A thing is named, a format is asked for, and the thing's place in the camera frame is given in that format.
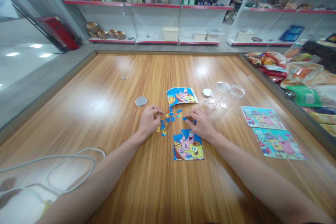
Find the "human arm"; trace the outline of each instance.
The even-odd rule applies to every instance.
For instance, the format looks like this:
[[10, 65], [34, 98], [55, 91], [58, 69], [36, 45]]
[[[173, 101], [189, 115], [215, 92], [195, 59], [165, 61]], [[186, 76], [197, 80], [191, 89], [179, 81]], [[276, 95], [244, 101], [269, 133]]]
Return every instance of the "human arm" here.
[[84, 223], [111, 193], [141, 144], [160, 125], [159, 114], [164, 115], [159, 107], [145, 108], [137, 132], [100, 161], [80, 187], [61, 195], [37, 223]]
[[196, 125], [189, 120], [186, 123], [217, 149], [245, 186], [283, 223], [335, 223], [292, 183], [219, 134], [203, 109], [193, 110], [186, 117], [197, 120]]

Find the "white shelving unit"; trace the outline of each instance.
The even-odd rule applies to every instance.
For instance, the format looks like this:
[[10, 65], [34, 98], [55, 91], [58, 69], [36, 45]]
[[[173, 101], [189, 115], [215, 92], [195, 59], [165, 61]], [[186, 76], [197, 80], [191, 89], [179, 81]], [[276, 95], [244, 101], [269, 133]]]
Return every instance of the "white shelving unit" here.
[[[123, 31], [128, 43], [162, 44], [209, 44], [219, 45], [219, 41], [195, 41], [194, 33], [200, 30], [218, 28], [227, 10], [230, 0], [218, 0], [226, 6], [182, 5], [182, 0], [170, 0], [170, 4], [149, 4], [130, 2], [101, 2], [65, 0], [67, 4], [76, 4], [87, 22], [97, 23], [103, 30]], [[178, 41], [164, 41], [163, 27], [178, 27]], [[116, 43], [116, 40], [105, 40]]]
[[[304, 26], [305, 29], [297, 39], [318, 40], [326, 38], [336, 31], [336, 11], [302, 10], [302, 9], [262, 9], [247, 8], [246, 3], [254, 0], [243, 0], [238, 15], [229, 32], [227, 43], [231, 46], [263, 45], [291, 46], [295, 42], [280, 41], [280, 36], [291, 26]], [[290, 0], [298, 6], [308, 3], [317, 7], [324, 5], [333, 7], [336, 0]], [[240, 30], [252, 30], [261, 42], [236, 40]]]

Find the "human hand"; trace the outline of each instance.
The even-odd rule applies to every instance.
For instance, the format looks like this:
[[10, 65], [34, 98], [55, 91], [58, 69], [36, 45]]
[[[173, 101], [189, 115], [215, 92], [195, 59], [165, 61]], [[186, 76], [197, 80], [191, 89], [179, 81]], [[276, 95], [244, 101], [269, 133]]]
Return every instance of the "human hand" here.
[[218, 135], [218, 132], [215, 130], [204, 109], [194, 109], [188, 115], [186, 115], [186, 117], [194, 118], [197, 121], [196, 125], [194, 125], [190, 120], [185, 120], [185, 122], [189, 125], [190, 129], [196, 135], [199, 135], [201, 138], [209, 141], [210, 143], [213, 142], [213, 140]]
[[144, 139], [147, 139], [159, 127], [160, 114], [164, 115], [164, 112], [157, 106], [150, 105], [145, 108], [137, 131]]

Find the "white cord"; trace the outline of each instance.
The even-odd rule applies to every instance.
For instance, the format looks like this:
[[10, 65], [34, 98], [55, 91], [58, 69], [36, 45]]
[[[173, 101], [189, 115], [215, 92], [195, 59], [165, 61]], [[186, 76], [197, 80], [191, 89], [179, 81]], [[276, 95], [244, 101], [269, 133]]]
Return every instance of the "white cord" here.
[[[105, 152], [103, 152], [102, 150], [99, 150], [99, 149], [96, 149], [96, 148], [86, 148], [86, 149], [83, 149], [81, 150], [80, 152], [77, 152], [75, 155], [51, 155], [51, 156], [45, 156], [45, 157], [40, 157], [40, 158], [37, 158], [37, 159], [33, 159], [33, 160], [30, 160], [30, 161], [27, 161], [25, 163], [21, 163], [21, 164], [17, 164], [15, 166], [11, 166], [11, 167], [8, 167], [6, 169], [2, 169], [0, 170], [0, 173], [4, 173], [4, 172], [8, 172], [10, 170], [14, 170], [16, 168], [19, 168], [19, 167], [22, 167], [22, 166], [26, 166], [26, 165], [29, 165], [31, 163], [35, 163], [35, 162], [38, 162], [38, 161], [41, 161], [41, 160], [45, 160], [45, 159], [51, 159], [51, 158], [67, 158], [65, 159], [63, 162], [59, 163], [58, 165], [56, 165], [53, 169], [51, 169], [51, 171], [47, 174], [47, 187], [49, 187], [49, 189], [51, 188], [52, 190], [54, 191], [57, 191], [57, 193], [59, 194], [64, 194], [64, 193], [70, 193], [72, 191], [74, 191], [75, 189], [77, 189], [90, 175], [91, 173], [93, 172], [93, 169], [95, 168], [96, 166], [96, 160], [91, 157], [91, 156], [81, 156], [81, 155], [78, 155], [79, 153], [83, 152], [83, 151], [86, 151], [88, 149], [92, 149], [92, 150], [95, 150], [95, 151], [98, 151], [100, 153], [103, 154], [103, 157], [106, 157], [105, 155]], [[61, 190], [55, 186], [53, 186], [50, 181], [49, 181], [49, 176], [51, 175], [51, 173], [57, 168], [59, 167], [60, 165], [64, 164], [66, 161], [68, 161], [69, 159], [71, 158], [85, 158], [85, 159], [91, 159], [92, 162], [93, 162], [93, 165], [92, 165], [92, 168], [90, 170], [90, 172], [86, 175], [86, 177], [78, 184], [76, 185], [75, 187], [73, 187], [72, 189], [70, 190]], [[15, 191], [15, 190], [29, 190], [30, 192], [32, 192], [39, 201], [41, 201], [43, 203], [43, 199], [40, 197], [40, 195], [35, 192], [34, 190], [28, 188], [28, 187], [15, 187], [15, 188], [12, 188], [8, 191], [4, 191], [4, 192], [0, 192], [0, 197], [2, 197], [3, 195], [5, 195], [6, 193], [9, 193], [11, 191]]]

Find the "white plastic box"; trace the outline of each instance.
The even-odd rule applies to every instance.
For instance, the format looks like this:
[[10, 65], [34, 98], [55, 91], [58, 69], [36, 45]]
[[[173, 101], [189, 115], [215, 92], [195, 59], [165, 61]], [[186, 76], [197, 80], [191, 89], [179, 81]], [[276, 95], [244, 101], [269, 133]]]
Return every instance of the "white plastic box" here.
[[208, 41], [216, 41], [219, 35], [223, 34], [224, 32], [221, 29], [209, 29], [205, 39]]
[[164, 27], [163, 37], [165, 41], [177, 41], [180, 29], [174, 27]]
[[254, 35], [255, 33], [247, 33], [244, 30], [240, 30], [237, 36], [237, 40], [240, 42], [250, 42]]
[[207, 36], [206, 31], [197, 31], [194, 34], [194, 40], [195, 41], [204, 41], [206, 36]]

